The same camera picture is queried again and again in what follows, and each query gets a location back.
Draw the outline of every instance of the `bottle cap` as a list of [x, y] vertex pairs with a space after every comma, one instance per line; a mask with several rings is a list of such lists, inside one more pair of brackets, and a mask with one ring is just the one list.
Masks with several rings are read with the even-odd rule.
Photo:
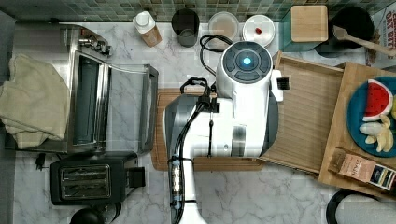
[[136, 16], [136, 24], [140, 27], [147, 26], [149, 24], [149, 15], [139, 13]]

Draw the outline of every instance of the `countertop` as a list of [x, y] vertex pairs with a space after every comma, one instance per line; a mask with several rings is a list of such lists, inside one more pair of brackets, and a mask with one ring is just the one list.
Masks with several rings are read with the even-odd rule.
[[[132, 23], [80, 23], [107, 39], [115, 52], [114, 64], [150, 63], [159, 75], [159, 88], [178, 88], [188, 77], [215, 79], [199, 60], [199, 44], [183, 48], [169, 23], [158, 23], [163, 41], [149, 48]], [[202, 25], [205, 34], [207, 24]], [[277, 35], [267, 47], [278, 51]], [[317, 63], [337, 65], [345, 61], [364, 64], [364, 49], [354, 49], [337, 59], [325, 59], [315, 51], [287, 53]], [[206, 52], [206, 63], [215, 68], [220, 54]], [[54, 206], [50, 200], [50, 170], [35, 169], [35, 153], [17, 152], [14, 189], [14, 223], [69, 223], [81, 207]], [[47, 167], [56, 157], [48, 156]], [[114, 223], [170, 223], [168, 174], [154, 170], [150, 155], [139, 159], [147, 171], [147, 186], [122, 204]], [[260, 172], [196, 172], [197, 201], [208, 223], [326, 224], [327, 202], [336, 188], [290, 168], [267, 163]]]

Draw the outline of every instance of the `small bottle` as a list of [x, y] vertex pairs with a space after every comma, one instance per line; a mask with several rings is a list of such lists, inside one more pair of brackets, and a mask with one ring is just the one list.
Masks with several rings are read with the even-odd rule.
[[155, 25], [155, 20], [147, 11], [134, 17], [134, 26], [149, 47], [154, 47], [163, 40]]

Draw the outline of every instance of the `stainless steel toaster oven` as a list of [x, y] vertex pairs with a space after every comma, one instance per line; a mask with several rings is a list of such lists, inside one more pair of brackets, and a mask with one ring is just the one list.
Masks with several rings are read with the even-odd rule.
[[[134, 108], [139, 116], [133, 117], [131, 123], [139, 126], [134, 152], [139, 155], [152, 149], [158, 72], [149, 64], [110, 64], [112, 48], [105, 39], [84, 27], [69, 24], [17, 23], [13, 54], [19, 53], [51, 63], [70, 90], [64, 140], [46, 140], [39, 147], [27, 150], [62, 154], [104, 150], [106, 142], [111, 141], [107, 139], [111, 136], [107, 133], [111, 123], [108, 112], [112, 82], [117, 77], [128, 77], [132, 83], [139, 84], [139, 93], [134, 96], [139, 98], [139, 105]], [[6, 148], [18, 149], [10, 135]]]

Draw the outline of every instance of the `food package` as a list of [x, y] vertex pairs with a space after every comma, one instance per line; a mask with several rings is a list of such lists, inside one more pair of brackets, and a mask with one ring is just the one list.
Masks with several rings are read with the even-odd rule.
[[[372, 42], [382, 46], [396, 49], [396, 3], [382, 9], [373, 15], [375, 34]], [[368, 49], [366, 64], [396, 72], [396, 57]]]

